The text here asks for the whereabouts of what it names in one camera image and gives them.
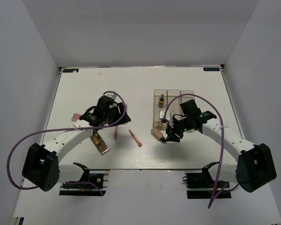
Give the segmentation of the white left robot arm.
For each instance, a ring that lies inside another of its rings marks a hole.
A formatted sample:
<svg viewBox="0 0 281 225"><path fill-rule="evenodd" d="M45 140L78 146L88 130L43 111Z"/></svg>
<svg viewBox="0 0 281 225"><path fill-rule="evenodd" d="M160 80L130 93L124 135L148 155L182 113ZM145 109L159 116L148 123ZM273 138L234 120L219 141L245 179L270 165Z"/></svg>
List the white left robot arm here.
<svg viewBox="0 0 281 225"><path fill-rule="evenodd" d="M101 96L97 105L87 109L72 128L49 142L30 146L22 170L23 177L45 192L57 183L79 187L90 185L89 168L77 162L62 165L62 159L98 130L130 121L124 102L117 103L114 96Z"/></svg>

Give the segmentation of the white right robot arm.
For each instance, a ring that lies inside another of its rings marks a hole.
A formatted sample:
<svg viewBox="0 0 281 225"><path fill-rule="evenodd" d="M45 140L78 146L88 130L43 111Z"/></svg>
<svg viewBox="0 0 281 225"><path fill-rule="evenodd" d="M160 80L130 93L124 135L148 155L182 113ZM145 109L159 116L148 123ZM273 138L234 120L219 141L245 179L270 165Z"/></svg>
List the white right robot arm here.
<svg viewBox="0 0 281 225"><path fill-rule="evenodd" d="M270 148L262 144L254 144L229 128L221 125L219 117L210 111L202 112L191 99L180 105L182 119L168 111L160 114L162 121L167 122L166 141L179 142L184 132L197 130L211 138L226 150L236 161L234 165L210 163L202 168L202 181L213 187L219 180L240 185L246 192L253 192L277 177Z"/></svg>

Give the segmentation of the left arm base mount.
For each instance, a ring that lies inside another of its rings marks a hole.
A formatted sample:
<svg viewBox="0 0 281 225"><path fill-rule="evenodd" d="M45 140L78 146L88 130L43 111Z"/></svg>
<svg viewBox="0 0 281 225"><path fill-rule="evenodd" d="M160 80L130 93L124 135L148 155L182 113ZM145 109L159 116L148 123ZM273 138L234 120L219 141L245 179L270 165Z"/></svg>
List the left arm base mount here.
<svg viewBox="0 0 281 225"><path fill-rule="evenodd" d="M91 170L73 163L59 166L59 195L104 196L109 182L109 170Z"/></svg>

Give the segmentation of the square foundation bottle black pump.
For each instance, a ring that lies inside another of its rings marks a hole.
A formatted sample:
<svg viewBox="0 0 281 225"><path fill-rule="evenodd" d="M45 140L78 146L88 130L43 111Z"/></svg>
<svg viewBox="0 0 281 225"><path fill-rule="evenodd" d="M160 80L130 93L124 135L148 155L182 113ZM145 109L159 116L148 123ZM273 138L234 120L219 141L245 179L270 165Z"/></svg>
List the square foundation bottle black pump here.
<svg viewBox="0 0 281 225"><path fill-rule="evenodd" d="M166 143L166 139L163 135L163 133L157 129L157 128L152 128L151 129L151 134L159 141L163 142L163 143Z"/></svg>

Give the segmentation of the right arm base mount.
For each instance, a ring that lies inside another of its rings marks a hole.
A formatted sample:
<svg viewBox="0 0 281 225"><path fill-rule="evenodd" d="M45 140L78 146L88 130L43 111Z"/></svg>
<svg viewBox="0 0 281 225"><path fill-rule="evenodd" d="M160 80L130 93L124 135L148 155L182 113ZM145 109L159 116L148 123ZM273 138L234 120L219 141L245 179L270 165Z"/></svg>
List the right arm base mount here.
<svg viewBox="0 0 281 225"><path fill-rule="evenodd" d="M187 199L210 199L214 180L208 173L208 169L218 164L219 162L212 162L201 170L185 172L182 181L186 184Z"/></svg>

